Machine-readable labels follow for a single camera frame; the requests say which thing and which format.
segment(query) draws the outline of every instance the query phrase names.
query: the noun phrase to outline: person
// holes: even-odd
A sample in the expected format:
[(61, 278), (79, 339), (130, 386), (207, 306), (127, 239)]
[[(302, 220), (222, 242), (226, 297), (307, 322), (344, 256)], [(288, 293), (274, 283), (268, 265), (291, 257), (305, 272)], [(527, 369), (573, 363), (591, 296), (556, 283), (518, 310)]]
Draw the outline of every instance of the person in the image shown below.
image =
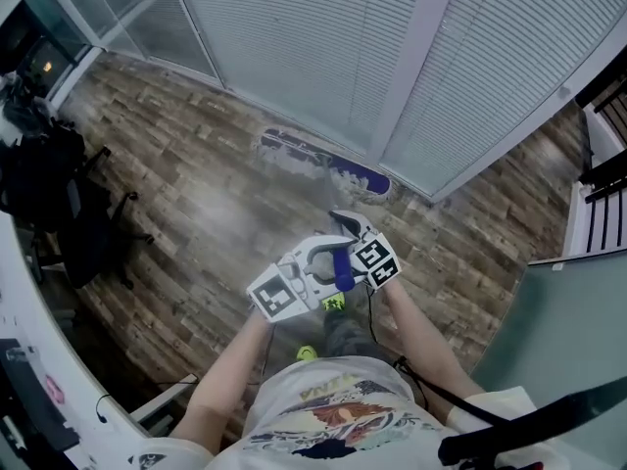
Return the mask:
[[(484, 393), (399, 277), (383, 290), (405, 355), (424, 379), (502, 417), (535, 408), (520, 388)], [(134, 457), (136, 467), (374, 470), (394, 465), (430, 470), (442, 468), (438, 447), (445, 437), (489, 426), (426, 387), (429, 412), (417, 405), (386, 353), (346, 310), (332, 308), (324, 320), (329, 357), (296, 362), (265, 381), (242, 439), (220, 451), (226, 423), (244, 394), (268, 330), (255, 309), (201, 380), (169, 438), (146, 439)], [(569, 468), (544, 444), (511, 451), (499, 462), (522, 468), (538, 461), (544, 468)]]

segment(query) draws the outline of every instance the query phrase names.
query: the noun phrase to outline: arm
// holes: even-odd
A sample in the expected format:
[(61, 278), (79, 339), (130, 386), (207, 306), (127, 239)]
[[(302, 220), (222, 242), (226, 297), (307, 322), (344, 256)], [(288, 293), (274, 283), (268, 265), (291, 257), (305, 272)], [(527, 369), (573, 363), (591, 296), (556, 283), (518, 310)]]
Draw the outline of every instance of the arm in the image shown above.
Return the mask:
[[(405, 355), (415, 372), (462, 399), (481, 394), (481, 387), (461, 368), (449, 343), (413, 302), (399, 278), (388, 282), (383, 289), (399, 329)], [(445, 423), (451, 404), (426, 386), (422, 387), (430, 410)]]
[(170, 434), (219, 453), (222, 434), (246, 390), (269, 324), (255, 309), (211, 366), (192, 395), (183, 419)]

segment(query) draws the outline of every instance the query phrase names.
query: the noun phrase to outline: glass door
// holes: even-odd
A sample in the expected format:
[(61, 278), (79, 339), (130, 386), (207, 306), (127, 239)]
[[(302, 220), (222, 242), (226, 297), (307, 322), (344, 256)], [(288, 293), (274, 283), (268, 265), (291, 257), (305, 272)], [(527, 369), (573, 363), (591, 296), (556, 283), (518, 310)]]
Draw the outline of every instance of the glass door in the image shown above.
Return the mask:
[(70, 0), (108, 50), (196, 72), (219, 83), (183, 0)]

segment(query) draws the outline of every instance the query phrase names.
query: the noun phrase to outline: dark pants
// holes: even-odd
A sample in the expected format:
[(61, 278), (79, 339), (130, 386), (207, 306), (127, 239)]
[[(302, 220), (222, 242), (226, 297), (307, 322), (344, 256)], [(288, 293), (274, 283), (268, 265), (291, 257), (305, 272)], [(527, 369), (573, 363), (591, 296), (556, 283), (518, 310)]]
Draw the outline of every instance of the dark pants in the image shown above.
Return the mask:
[(324, 316), (324, 343), (325, 356), (362, 355), (392, 363), (381, 346), (344, 310), (332, 309)]

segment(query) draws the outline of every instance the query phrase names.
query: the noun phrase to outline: window blinds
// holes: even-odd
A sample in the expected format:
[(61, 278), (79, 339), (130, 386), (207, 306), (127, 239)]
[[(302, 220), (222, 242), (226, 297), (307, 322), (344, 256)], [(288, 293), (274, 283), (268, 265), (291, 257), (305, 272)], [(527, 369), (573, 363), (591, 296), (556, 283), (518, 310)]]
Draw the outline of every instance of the window blinds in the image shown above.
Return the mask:
[(451, 0), (382, 164), (433, 195), (557, 89), (627, 0)]
[(179, 0), (106, 1), (146, 57), (215, 76)]
[(415, 0), (190, 0), (224, 82), (364, 153)]

